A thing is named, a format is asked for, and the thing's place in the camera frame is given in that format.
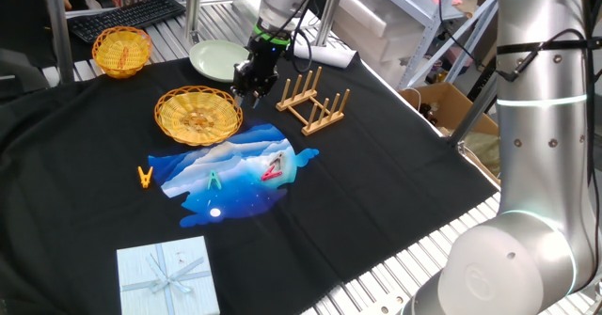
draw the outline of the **white paper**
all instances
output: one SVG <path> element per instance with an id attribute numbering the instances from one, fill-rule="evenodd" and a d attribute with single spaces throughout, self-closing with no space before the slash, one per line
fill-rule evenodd
<path id="1" fill-rule="evenodd" d="M 294 45 L 294 55 L 304 59 L 309 59 L 308 46 L 305 43 L 297 42 Z M 356 55 L 356 51 L 337 50 L 331 47 L 311 46 L 311 59 L 329 66 L 347 68 L 349 63 Z"/>

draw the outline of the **woven basket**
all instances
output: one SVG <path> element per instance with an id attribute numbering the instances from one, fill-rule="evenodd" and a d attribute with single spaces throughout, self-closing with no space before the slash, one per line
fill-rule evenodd
<path id="1" fill-rule="evenodd" d="M 96 38 L 92 57 L 111 77 L 124 79 L 140 71 L 151 57 L 152 41 L 146 32 L 132 27 L 105 29 Z"/>
<path id="2" fill-rule="evenodd" d="M 226 92 L 205 86 L 169 91 L 154 107 L 165 134 L 190 146 L 209 146 L 232 136 L 243 124 L 243 110 Z"/>

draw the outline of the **metal table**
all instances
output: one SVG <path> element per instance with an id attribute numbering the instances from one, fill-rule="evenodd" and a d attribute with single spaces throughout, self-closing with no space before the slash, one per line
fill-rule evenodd
<path id="1" fill-rule="evenodd" d="M 246 45 L 250 32 L 258 19 L 260 1 L 201 1 L 198 13 L 201 39 L 225 39 L 240 45 Z M 99 10 L 70 12 L 67 17 L 88 15 L 95 12 L 99 12 Z M 318 25 L 319 22 L 316 25 L 306 27 L 305 31 L 309 39 L 316 39 Z M 192 45 L 187 39 L 183 38 L 184 28 L 185 17 L 183 15 L 147 27 L 146 31 L 152 38 L 153 43 L 149 63 L 188 57 Z M 340 42 L 332 33 L 330 33 L 326 44 L 332 48 L 349 50 L 349 47 Z M 394 89 L 368 65 L 364 63 L 364 66 L 388 90 L 394 92 Z M 45 68 L 41 71 L 51 86 L 58 84 L 59 75 L 56 67 Z M 75 62 L 73 72 L 76 81 L 90 80 L 103 74 L 103 71 L 96 65 L 94 60 Z M 397 95 L 397 98 L 400 100 L 400 104 L 409 106 L 409 103 L 399 95 Z M 430 123 L 428 125 L 441 135 Z M 494 194 L 487 201 L 443 228 L 425 236 L 399 254 L 377 264 L 358 279 L 339 285 L 303 314 L 398 314 L 418 288 L 445 266 L 455 239 L 469 228 L 496 216 L 499 199 L 499 193 Z M 544 311 L 543 314 L 578 315 L 586 312 L 593 302 L 591 298 L 576 293 L 567 296 L 558 304 Z"/>

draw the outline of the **green plate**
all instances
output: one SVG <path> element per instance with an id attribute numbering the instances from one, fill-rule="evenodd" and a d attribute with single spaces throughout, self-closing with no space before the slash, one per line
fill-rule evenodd
<path id="1" fill-rule="evenodd" d="M 234 64 L 247 57 L 248 50 L 223 40 L 202 41 L 190 50 L 190 62 L 199 73 L 224 83 L 234 81 Z"/>

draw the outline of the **clothespin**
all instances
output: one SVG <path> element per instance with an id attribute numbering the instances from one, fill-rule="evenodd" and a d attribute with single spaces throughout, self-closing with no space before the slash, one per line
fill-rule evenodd
<path id="1" fill-rule="evenodd" d="M 277 170 L 281 170 L 282 161 L 284 161 L 284 153 L 281 151 L 272 161 L 270 161 L 270 165 L 277 165 Z"/>
<path id="2" fill-rule="evenodd" d="M 149 174 L 144 174 L 142 168 L 139 166 L 138 174 L 140 175 L 140 183 L 142 183 L 142 188 L 149 188 L 149 184 L 151 183 L 152 167 L 149 170 Z"/>
<path id="3" fill-rule="evenodd" d="M 262 181 L 268 181 L 273 178 L 277 178 L 282 175 L 282 161 L 284 160 L 284 153 L 280 152 L 272 161 L 270 161 L 270 168 L 261 175 Z"/>
<path id="4" fill-rule="evenodd" d="M 222 189 L 222 183 L 219 181 L 219 178 L 217 178 L 217 173 L 214 170 L 212 170 L 209 174 L 209 183 L 207 184 L 207 189 L 211 189 L 212 182 L 215 182 L 217 189 Z"/>

